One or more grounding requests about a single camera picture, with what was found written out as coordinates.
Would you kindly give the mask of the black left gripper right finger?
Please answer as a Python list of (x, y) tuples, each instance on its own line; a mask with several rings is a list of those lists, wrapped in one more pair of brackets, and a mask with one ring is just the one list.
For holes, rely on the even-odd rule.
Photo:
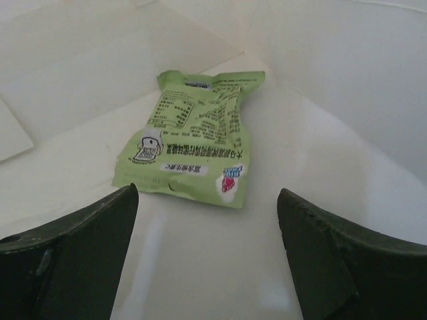
[(426, 246), (282, 189), (278, 223), (304, 319), (425, 319)]

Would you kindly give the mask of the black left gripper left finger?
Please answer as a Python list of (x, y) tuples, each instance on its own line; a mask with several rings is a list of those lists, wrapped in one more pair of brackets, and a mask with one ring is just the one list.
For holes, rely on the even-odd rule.
[(1, 240), (2, 319), (109, 319), (136, 220), (127, 185)]

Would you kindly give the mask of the light green snack packet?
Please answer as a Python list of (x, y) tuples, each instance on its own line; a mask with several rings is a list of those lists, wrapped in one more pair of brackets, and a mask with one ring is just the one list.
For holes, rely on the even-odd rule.
[(240, 107), (265, 78), (263, 71), (161, 73), (159, 99), (118, 155), (113, 186), (242, 208), (250, 138)]

